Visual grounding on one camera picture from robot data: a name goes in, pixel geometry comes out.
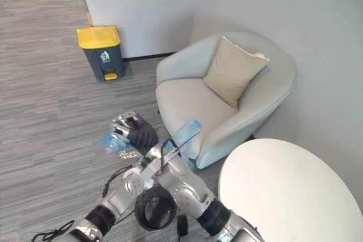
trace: trash can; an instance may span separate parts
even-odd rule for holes
[[[115,26],[81,28],[77,33],[78,44],[98,80],[117,79],[125,74]]]

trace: baseboard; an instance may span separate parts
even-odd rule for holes
[[[152,59],[152,58],[162,58],[162,57],[168,57],[170,55],[173,55],[174,53],[175,52],[169,52],[169,53],[146,55],[146,56],[140,56],[140,57],[123,58],[123,60],[128,62],[128,61],[138,61],[138,60]]]

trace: table top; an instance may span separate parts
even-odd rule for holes
[[[220,200],[266,242],[361,242],[363,216],[341,178],[302,147],[256,139],[221,170]]]

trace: seat cushion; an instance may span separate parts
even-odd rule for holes
[[[202,125],[200,144],[211,131],[238,111],[211,91],[203,79],[167,80],[158,85],[156,96],[168,132],[173,135],[187,121],[196,119]]]

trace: gray carpet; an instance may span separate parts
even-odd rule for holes
[[[154,95],[160,59],[130,62],[123,79],[100,83],[78,48],[76,29],[87,27],[81,0],[0,0],[0,7],[0,234],[30,241],[85,216],[127,163],[96,145],[112,117],[132,109],[167,137]],[[214,191],[220,167],[200,172]],[[175,239],[175,222],[147,232],[132,215],[104,241]]]

